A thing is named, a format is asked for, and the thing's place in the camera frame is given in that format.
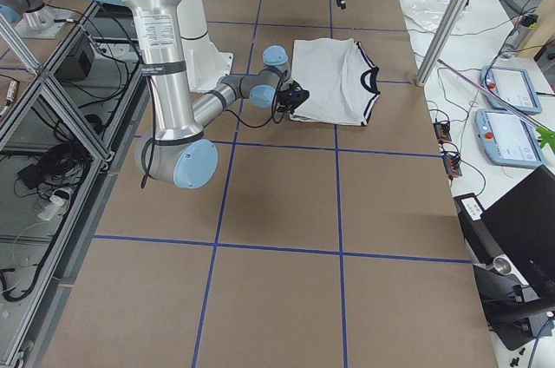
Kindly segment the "reacher grabber stick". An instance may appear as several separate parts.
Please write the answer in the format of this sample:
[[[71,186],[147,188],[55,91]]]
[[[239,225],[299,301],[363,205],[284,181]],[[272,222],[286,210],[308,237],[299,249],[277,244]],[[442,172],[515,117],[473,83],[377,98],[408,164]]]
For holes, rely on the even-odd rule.
[[[469,78],[464,76],[459,70],[457,70],[457,69],[453,68],[452,66],[448,65],[443,60],[438,59],[437,62],[442,67],[445,67],[450,72],[452,72],[457,77],[459,77],[465,83],[467,83],[467,84],[473,86],[475,89],[479,90],[479,92],[482,95],[484,95],[486,98],[495,100],[502,108],[505,108],[506,110],[508,110],[512,114],[516,115],[524,123],[527,123],[527,124],[531,125],[541,137],[541,141],[540,141],[540,144],[539,144],[540,147],[543,148],[545,146],[549,146],[552,151],[555,150],[554,131],[553,130],[551,130],[548,127],[542,125],[538,120],[533,119],[531,116],[522,112],[518,108],[514,107],[509,102],[504,101],[498,95],[495,95],[491,90],[481,86],[477,82],[474,82],[474,81],[470,80]]]

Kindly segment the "near blue teach pendant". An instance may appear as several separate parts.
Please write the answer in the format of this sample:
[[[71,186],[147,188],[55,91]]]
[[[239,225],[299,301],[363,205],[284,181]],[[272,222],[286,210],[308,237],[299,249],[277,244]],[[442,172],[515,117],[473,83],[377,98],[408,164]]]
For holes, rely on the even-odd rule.
[[[481,108],[474,114],[474,123],[480,145],[491,163],[530,169],[546,164],[534,131],[516,115]]]

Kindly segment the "blue teach pendant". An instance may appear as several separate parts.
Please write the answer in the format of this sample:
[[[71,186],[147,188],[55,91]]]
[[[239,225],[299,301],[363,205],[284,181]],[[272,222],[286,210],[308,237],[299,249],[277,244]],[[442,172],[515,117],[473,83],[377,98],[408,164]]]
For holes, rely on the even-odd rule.
[[[526,70],[485,66],[480,79],[486,89],[520,111],[530,115],[542,112],[536,89]]]
[[[474,123],[480,145],[491,163],[530,169],[546,164],[534,131],[516,115],[481,108],[474,114]]]

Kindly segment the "aluminium frame post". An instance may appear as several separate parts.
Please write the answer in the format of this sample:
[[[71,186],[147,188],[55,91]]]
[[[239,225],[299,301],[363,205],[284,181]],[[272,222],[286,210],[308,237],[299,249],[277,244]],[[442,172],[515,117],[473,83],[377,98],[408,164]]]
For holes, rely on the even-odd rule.
[[[415,77],[415,84],[417,86],[423,87],[426,84],[435,64],[440,58],[441,52],[451,36],[458,16],[465,8],[466,1],[467,0],[450,0],[434,38],[421,62],[417,76]]]

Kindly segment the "black laptop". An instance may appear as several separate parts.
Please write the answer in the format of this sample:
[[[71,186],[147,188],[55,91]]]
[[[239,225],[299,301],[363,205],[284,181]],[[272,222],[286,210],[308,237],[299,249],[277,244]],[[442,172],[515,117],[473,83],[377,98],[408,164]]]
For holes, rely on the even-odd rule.
[[[506,255],[536,292],[554,293],[554,173],[534,169],[490,207],[454,198],[464,238],[481,264]]]

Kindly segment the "grey cartoon print t-shirt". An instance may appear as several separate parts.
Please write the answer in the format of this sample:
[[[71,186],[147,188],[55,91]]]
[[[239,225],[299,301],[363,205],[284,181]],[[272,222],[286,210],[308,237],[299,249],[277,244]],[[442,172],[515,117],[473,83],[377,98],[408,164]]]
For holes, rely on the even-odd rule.
[[[378,66],[350,38],[296,40],[292,77],[310,95],[290,115],[297,122],[366,126],[380,97]]]

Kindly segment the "far blue teach pendant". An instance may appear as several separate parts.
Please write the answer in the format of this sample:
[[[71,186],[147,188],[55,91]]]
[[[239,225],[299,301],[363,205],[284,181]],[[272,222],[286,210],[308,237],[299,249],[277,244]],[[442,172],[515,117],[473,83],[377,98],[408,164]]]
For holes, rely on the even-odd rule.
[[[520,111],[530,115],[542,112],[536,89],[526,70],[485,66],[480,79],[486,89]]]

